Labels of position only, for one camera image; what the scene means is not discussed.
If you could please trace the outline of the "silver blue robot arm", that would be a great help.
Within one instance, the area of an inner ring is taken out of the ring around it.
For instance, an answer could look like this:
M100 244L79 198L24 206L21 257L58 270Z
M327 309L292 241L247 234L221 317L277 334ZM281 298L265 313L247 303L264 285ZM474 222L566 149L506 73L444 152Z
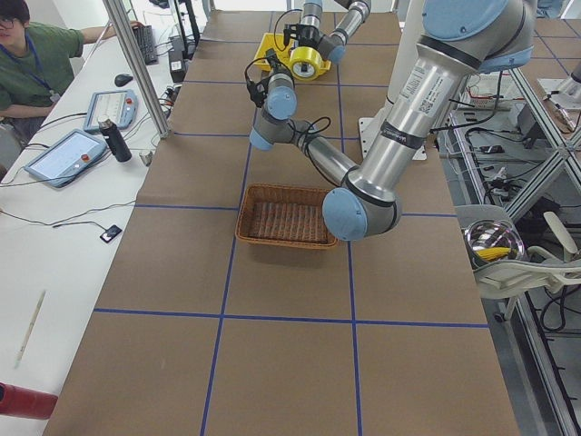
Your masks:
M394 228L401 216L395 188L416 151L463 79L526 64L537 16L534 1L426 1L406 24L419 25L414 47L401 46L415 64L384 113L361 164L339 152L315 126L293 120L296 95L285 74L270 78L264 106L250 132L252 146L294 144L337 186L323 200L330 232L357 241Z
M296 46L314 49L324 61L338 64L346 52L346 45L357 30L366 22L371 12L371 1L337 1L346 13L341 20L327 33L321 29L323 2L320 0L304 1L301 7L300 20L296 24L285 25L283 42L291 40Z

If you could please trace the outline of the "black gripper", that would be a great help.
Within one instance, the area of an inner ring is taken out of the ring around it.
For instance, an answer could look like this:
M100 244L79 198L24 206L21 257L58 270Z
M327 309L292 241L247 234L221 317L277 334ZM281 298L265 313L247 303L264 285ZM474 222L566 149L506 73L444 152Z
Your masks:
M299 25L299 39L295 40L295 47L309 47L315 50L319 49L320 41L322 39L323 33L318 27L314 25Z
M294 77L291 70L284 64L277 55L273 54L267 58L271 72L270 81L275 84L294 84Z

